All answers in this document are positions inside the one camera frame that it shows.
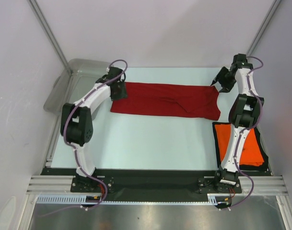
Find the red t shirt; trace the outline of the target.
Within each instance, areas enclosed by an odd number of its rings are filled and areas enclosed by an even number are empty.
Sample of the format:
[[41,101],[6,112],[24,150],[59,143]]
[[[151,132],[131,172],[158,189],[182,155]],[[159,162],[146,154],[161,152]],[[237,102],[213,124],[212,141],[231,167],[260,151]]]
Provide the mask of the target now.
[[126,89],[127,98],[112,102],[110,112],[213,121],[221,115],[214,86],[127,82]]

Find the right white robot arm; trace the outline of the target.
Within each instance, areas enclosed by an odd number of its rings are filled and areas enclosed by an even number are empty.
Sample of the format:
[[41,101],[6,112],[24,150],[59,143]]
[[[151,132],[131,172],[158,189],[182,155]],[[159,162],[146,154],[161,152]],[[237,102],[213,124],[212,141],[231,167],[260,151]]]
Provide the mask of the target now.
[[258,125],[262,116],[264,99],[259,97],[254,86],[255,70],[246,57],[243,60],[234,60],[229,69],[221,68],[211,83],[219,83],[220,92],[230,92],[237,84],[239,92],[229,112],[231,133],[227,151],[213,180],[213,187],[218,192],[235,188],[239,174],[244,174],[239,168],[244,143],[250,130]]

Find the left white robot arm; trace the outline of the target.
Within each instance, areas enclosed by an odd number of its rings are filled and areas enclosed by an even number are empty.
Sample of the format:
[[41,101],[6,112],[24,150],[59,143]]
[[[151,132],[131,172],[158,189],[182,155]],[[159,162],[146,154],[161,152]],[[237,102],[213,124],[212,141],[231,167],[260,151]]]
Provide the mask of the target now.
[[71,186],[73,192],[104,188],[104,182],[94,175],[96,166],[87,149],[93,136],[92,115],[106,99],[115,101],[127,97],[125,79],[125,70],[108,67],[107,74],[96,80],[84,96],[62,107],[60,134],[64,143],[71,147],[76,163],[75,180]]

